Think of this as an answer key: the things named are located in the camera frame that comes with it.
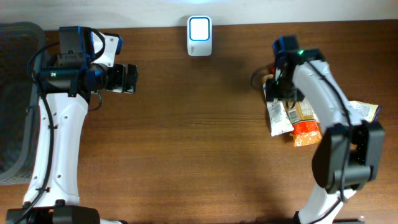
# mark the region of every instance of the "brown table surface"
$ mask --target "brown table surface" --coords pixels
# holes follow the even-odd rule
[[[296,34],[302,48],[321,49],[350,100],[383,106],[377,180],[338,218],[398,223],[398,21],[214,26],[213,54],[203,58],[188,56],[185,27],[103,31],[123,37],[116,62],[138,65],[140,77],[137,93],[103,93],[103,107],[86,117],[82,206],[132,223],[292,217],[313,189],[317,146],[293,148],[287,134],[272,138],[262,95],[249,78],[274,60],[280,35]],[[2,222],[26,190],[0,186]]]

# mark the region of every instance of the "white device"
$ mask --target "white device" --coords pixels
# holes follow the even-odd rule
[[[213,47],[212,23],[208,16],[191,16],[187,21],[187,47],[191,56],[209,56]]]

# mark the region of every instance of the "white square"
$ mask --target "white square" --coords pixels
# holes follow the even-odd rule
[[[208,40],[210,22],[207,18],[192,18],[190,20],[190,38],[191,40]]]

